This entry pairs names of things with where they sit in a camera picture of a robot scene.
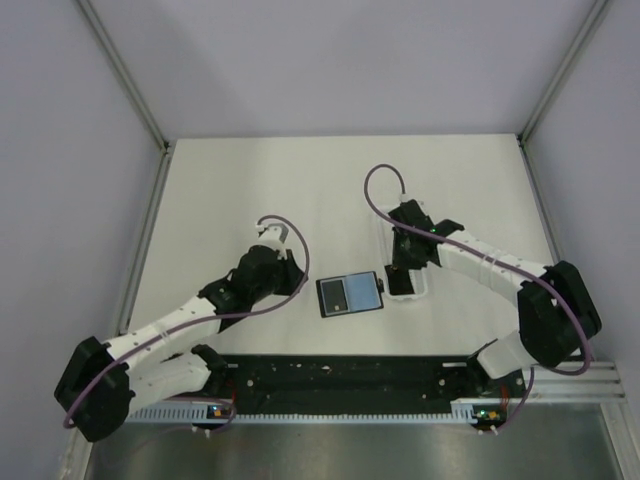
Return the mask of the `black leather card holder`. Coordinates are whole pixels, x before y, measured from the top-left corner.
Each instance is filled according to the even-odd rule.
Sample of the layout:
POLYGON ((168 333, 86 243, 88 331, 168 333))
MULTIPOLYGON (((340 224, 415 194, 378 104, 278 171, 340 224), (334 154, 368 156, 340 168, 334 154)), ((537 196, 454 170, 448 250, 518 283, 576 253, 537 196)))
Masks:
POLYGON ((322 318, 333 318, 344 315, 353 315, 370 311, 382 310, 383 285, 374 271, 352 273, 348 275, 334 276, 316 281, 316 292, 319 302, 319 311, 322 318), (348 310, 344 313, 327 316, 324 312, 321 284, 328 280, 341 279, 344 284, 348 310))

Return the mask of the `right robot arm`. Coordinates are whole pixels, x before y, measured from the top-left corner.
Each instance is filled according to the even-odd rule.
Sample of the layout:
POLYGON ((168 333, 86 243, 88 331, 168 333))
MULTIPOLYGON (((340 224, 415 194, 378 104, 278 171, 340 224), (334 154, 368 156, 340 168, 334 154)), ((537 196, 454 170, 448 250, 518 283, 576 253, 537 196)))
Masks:
POLYGON ((601 331, 600 316, 575 265, 544 265, 506 253, 450 219, 433 222, 415 200, 400 203, 388 216, 394 267, 420 270, 434 264, 478 282, 517 310, 518 328, 469 360, 466 380, 474 393, 490 395, 504 376, 535 364, 554 370, 601 331))

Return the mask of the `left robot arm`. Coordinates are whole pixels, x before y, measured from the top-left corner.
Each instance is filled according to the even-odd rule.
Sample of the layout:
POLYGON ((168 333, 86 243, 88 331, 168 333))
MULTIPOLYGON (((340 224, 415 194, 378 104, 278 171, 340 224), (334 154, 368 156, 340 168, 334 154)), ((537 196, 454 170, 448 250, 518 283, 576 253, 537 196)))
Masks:
POLYGON ((164 317, 104 342, 83 340, 54 390, 66 412, 64 428, 97 442, 132 413, 186 394, 212 398, 231 411, 227 364, 207 340, 259 315, 256 304, 270 296, 290 302, 308 272, 291 250, 253 246, 237 267, 164 317))

